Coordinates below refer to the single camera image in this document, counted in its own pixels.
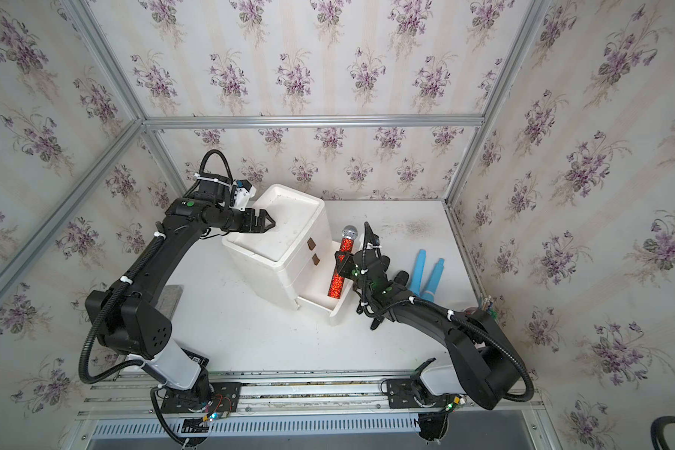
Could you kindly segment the white bottom drawer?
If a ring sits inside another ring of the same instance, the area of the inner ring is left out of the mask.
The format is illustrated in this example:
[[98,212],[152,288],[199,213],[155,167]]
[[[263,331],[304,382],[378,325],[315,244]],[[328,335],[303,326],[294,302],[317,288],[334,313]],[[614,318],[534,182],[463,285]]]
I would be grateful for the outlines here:
[[341,242],[330,243],[328,250],[319,256],[320,262],[311,279],[296,298],[299,311],[329,326],[339,326],[351,312],[356,312],[358,303],[354,283],[350,279],[343,281],[339,298],[329,295],[336,269],[335,254],[340,248]]

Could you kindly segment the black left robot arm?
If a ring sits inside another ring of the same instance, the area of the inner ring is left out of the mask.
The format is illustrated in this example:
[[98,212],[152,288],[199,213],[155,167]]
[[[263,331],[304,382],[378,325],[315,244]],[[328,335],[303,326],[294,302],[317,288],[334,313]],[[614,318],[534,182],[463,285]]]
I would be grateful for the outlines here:
[[211,158],[227,161],[221,150],[202,158],[194,184],[166,210],[152,240],[131,267],[107,290],[90,292],[84,302],[91,328],[80,353],[78,375],[84,384],[100,383],[137,367],[159,387],[200,403],[213,391],[207,369],[172,337],[173,325],[157,301],[174,270],[200,240],[230,234],[264,234],[276,226],[264,210],[248,206],[255,189],[227,170],[206,170]]

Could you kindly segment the white plastic drawer cabinet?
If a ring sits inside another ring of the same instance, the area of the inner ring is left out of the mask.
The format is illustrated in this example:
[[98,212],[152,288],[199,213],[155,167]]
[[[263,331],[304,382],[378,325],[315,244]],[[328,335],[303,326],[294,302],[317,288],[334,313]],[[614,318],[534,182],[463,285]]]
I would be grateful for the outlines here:
[[[222,238],[223,246],[257,296],[283,309],[296,311],[299,309],[296,298],[308,284],[315,268],[304,269],[298,281],[286,285],[282,280],[282,265],[278,264],[283,249],[275,228],[290,219],[314,221],[318,215],[326,215],[324,200],[275,184],[253,206],[258,210],[267,210],[275,219],[276,226],[264,234],[227,235]],[[313,262],[317,266],[320,259],[313,257]]]

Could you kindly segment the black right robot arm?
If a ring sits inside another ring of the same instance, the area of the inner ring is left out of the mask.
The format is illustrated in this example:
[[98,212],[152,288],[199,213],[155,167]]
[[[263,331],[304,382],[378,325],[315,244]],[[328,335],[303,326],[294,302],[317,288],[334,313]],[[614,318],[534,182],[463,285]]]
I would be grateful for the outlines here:
[[358,251],[335,253],[336,272],[354,283],[356,312],[372,320],[371,330],[384,322],[410,326],[442,344],[449,355],[457,386],[449,394],[464,394],[485,410],[500,401],[528,402],[536,388],[522,358],[493,317],[482,309],[454,311],[408,288],[407,273],[389,277],[388,256],[369,223]]

